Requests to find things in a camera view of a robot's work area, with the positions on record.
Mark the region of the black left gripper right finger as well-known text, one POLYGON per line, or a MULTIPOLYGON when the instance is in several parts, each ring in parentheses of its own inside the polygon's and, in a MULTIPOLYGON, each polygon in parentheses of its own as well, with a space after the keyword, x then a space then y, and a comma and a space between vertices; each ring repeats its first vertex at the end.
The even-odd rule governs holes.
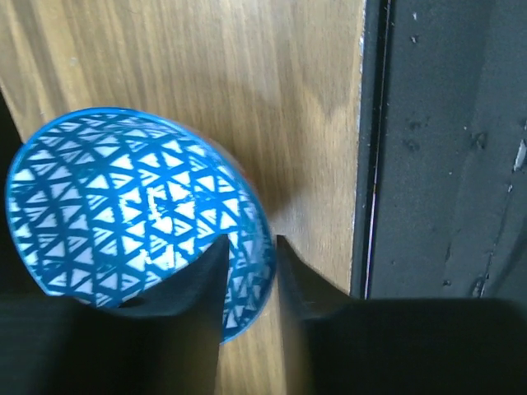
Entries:
POLYGON ((352 298, 277 237, 290 394, 523 394, 526 312, 494 299, 352 298))

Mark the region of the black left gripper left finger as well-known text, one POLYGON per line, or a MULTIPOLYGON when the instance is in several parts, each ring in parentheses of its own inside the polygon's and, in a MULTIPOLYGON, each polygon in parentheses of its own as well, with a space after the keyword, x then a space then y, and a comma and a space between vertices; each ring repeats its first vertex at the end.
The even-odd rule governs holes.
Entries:
POLYGON ((114 309, 1 297, 4 394, 212 394, 229 239, 114 309))

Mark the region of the blue triangle pattern bowl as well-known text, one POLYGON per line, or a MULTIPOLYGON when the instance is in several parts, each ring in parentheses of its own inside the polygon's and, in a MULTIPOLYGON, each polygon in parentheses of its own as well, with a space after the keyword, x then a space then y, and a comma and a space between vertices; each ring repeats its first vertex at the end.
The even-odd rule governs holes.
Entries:
POLYGON ((46 295, 115 307, 227 235, 224 340, 268 301, 277 264, 264 209, 228 155, 185 126, 115 107, 65 114, 18 150, 5 192, 12 240, 46 295))

